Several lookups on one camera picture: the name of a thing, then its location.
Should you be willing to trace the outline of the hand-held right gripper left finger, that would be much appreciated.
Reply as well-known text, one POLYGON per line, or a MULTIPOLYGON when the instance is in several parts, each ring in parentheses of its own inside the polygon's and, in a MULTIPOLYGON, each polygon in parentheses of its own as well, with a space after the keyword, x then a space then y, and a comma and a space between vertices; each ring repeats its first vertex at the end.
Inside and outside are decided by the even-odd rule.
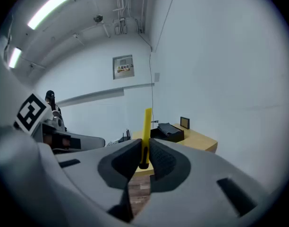
POLYGON ((112 216, 129 223, 128 182, 141 161, 141 140, 56 155, 75 187, 112 216))

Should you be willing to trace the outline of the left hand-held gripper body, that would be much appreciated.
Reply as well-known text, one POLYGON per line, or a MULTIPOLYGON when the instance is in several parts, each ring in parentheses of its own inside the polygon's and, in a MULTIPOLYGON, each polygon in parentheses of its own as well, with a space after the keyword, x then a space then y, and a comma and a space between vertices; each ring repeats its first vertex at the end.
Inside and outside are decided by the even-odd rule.
POLYGON ((67 135, 62 115, 35 94, 23 102, 14 127, 28 133, 37 142, 49 145, 55 154, 80 151, 70 148, 70 136, 67 135))

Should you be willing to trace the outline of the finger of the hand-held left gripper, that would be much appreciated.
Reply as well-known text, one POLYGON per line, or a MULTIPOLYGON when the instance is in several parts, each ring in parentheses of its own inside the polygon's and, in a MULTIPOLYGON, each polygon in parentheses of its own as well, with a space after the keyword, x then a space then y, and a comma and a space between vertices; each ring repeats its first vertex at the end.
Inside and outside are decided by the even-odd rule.
POLYGON ((85 136, 73 133, 67 133, 70 136, 70 148, 80 150, 92 150, 103 148, 105 146, 105 139, 100 137, 85 136))

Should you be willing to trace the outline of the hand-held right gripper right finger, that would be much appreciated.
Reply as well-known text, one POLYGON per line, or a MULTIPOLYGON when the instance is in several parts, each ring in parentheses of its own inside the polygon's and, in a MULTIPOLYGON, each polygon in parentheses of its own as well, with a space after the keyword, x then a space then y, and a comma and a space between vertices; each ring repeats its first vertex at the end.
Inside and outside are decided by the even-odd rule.
POLYGON ((154 168, 140 227, 247 227, 267 212, 271 196, 252 177, 220 156, 150 140, 154 168))

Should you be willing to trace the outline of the black box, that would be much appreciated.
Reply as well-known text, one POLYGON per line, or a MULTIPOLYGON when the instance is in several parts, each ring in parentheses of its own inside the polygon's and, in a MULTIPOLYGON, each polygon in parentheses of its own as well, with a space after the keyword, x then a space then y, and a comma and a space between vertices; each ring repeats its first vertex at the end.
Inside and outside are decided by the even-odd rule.
POLYGON ((162 131, 157 127, 156 129, 152 129, 150 133, 150 137, 159 140, 166 140, 170 142, 180 142, 184 140, 184 131, 179 129, 179 132, 172 134, 170 136, 165 135, 162 131))

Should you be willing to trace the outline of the yellow stick with black tip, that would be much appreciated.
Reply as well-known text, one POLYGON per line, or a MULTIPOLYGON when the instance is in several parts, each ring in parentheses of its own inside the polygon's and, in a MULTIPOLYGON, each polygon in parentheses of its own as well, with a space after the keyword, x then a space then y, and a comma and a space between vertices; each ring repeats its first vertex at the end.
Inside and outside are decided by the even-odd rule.
POLYGON ((147 108, 144 114, 144 124, 141 137, 141 161, 140 169, 147 169, 149 166, 149 139, 151 134, 152 108, 147 108))

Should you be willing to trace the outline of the black router with antennas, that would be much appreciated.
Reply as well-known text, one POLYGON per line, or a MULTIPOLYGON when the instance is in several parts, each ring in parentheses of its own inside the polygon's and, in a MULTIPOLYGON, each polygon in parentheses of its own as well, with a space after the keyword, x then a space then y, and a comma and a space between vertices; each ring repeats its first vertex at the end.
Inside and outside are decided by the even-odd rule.
POLYGON ((131 139, 130 131, 129 129, 126 129, 126 132, 122 134, 122 137, 118 140, 118 143, 130 140, 130 139, 131 139))

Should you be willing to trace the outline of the light wooden table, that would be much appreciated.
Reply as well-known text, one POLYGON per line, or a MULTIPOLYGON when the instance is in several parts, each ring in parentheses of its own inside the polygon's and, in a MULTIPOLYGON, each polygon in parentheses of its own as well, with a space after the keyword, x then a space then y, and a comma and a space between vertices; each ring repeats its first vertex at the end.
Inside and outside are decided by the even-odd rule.
MULTIPOLYGON (((178 129, 181 129, 184 131, 184 140, 178 142, 178 144, 195 148, 195 149, 200 149, 200 150, 205 150, 209 151, 212 153, 216 153, 218 142, 214 139, 211 139, 203 134, 200 134, 192 129, 186 129, 180 126, 179 123, 174 124, 174 126, 178 129)), ((144 175, 153 175, 154 174, 154 169, 149 161, 149 166, 147 169, 140 169, 139 167, 137 168, 136 172, 134 173, 134 176, 144 176, 144 175)))

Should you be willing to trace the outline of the dark grey folded cloth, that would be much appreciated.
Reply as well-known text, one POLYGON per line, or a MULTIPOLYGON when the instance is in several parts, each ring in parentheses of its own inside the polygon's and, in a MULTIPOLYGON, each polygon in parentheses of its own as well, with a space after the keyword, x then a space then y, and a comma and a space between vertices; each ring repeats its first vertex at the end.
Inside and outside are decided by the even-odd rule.
POLYGON ((159 123, 158 128, 167 136, 170 136, 172 134, 179 132, 179 129, 174 127, 170 123, 159 123))

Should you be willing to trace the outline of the short ceiling light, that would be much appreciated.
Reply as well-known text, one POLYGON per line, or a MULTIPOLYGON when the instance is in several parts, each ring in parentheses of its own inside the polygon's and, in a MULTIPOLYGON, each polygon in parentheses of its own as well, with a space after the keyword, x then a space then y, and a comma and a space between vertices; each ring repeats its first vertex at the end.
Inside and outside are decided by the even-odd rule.
POLYGON ((17 48, 17 47, 14 48, 14 50, 13 50, 13 52, 12 52, 12 55, 11 55, 11 57, 10 57, 10 61, 9 61, 9 63, 8 63, 8 66, 9 66, 10 68, 15 68, 15 66, 16 66, 16 64, 17 64, 17 61, 18 61, 21 53, 22 53, 21 49, 19 49, 19 48, 17 48))

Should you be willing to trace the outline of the long ceiling light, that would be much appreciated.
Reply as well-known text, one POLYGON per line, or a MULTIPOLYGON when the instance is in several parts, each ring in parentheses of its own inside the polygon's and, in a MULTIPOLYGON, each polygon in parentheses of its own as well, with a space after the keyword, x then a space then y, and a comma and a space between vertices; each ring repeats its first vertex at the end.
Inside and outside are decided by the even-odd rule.
POLYGON ((50 13, 66 1, 67 0, 48 0, 37 10, 27 25, 31 29, 35 30, 50 13))

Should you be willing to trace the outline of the white ceiling pipes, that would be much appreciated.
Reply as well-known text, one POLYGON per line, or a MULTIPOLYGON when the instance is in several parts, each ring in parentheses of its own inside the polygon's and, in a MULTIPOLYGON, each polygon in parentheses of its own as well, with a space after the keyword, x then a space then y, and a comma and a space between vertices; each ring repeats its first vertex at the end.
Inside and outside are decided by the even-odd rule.
POLYGON ((136 22, 136 31, 138 34, 144 32, 144 9, 145 9, 145 0, 141 0, 141 14, 140 18, 137 19, 132 15, 132 0, 115 0, 117 8, 113 12, 117 12, 118 18, 114 27, 115 35, 123 35, 128 33, 128 27, 126 20, 127 18, 132 19, 136 22))

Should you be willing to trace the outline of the grey horizontal wall trim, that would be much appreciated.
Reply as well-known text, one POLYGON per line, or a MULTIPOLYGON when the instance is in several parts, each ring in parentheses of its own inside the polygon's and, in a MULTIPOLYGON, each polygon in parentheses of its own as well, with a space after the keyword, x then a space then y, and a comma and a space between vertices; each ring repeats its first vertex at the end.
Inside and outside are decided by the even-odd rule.
POLYGON ((98 101, 98 100, 103 100, 103 99, 108 99, 108 98, 120 97, 120 96, 124 96, 125 90, 151 87, 151 86, 154 86, 154 83, 132 85, 132 86, 127 86, 127 87, 118 87, 118 88, 93 92, 93 93, 76 96, 76 97, 59 101, 57 102, 57 105, 60 107, 66 107, 66 106, 78 105, 82 103, 93 102, 93 101, 98 101))

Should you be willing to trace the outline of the grey electrical wall panel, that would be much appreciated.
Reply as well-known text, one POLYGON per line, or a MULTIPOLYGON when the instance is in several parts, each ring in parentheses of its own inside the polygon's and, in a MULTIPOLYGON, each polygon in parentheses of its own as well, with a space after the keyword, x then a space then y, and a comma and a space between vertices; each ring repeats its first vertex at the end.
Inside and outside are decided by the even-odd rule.
POLYGON ((112 65, 113 79, 123 79, 135 75, 132 55, 114 57, 112 59, 112 65))

